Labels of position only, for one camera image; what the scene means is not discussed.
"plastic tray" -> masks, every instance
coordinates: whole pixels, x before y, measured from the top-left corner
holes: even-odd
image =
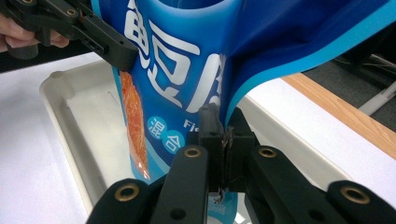
[[[106,62],[55,72],[40,87],[87,211],[114,182],[133,177],[120,98]],[[250,98],[239,107],[262,144],[278,147],[316,186],[347,175]],[[249,223],[243,197],[237,223]]]

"bolt hole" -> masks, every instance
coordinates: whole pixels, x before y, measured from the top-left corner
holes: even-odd
[[[325,216],[321,212],[319,212],[318,210],[310,210],[308,212],[308,214],[315,221],[323,222],[323,221],[326,220]]]
[[[134,189],[123,189],[120,194],[122,197],[131,196],[134,194]]]
[[[69,16],[74,16],[74,15],[76,15],[76,11],[74,10],[74,9],[67,9],[67,14],[69,15]]]
[[[341,193],[346,197],[348,200],[352,201],[353,203],[360,203],[360,204],[367,204],[370,202],[370,197],[364,193],[362,190],[353,188],[353,187],[342,187]]]
[[[171,211],[171,218],[174,220],[181,220],[186,216],[186,211],[181,208],[175,208]]]
[[[184,151],[186,157],[195,158],[201,156],[201,150],[196,148],[189,148]]]
[[[139,187],[136,184],[128,183],[119,187],[114,195],[120,202],[128,202],[139,194]]]
[[[273,158],[276,156],[276,152],[271,148],[260,148],[259,154],[265,158]]]

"snack bag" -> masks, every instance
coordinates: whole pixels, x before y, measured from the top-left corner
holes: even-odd
[[[92,0],[96,14],[139,48],[114,70],[124,102],[131,165],[151,183],[169,170],[198,109],[215,103],[224,127],[257,85],[326,63],[396,21],[396,0]],[[233,223],[237,197],[209,199]]]

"human hand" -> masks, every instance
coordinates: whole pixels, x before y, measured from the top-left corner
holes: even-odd
[[[21,28],[14,20],[0,14],[0,52],[7,51],[7,44],[12,48],[21,48],[39,43],[35,33]],[[69,40],[55,31],[50,32],[50,43],[58,48],[64,48]]]

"wooden edge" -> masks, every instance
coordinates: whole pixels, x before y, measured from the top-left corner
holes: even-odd
[[[396,160],[396,133],[299,73],[282,77],[294,89]]]

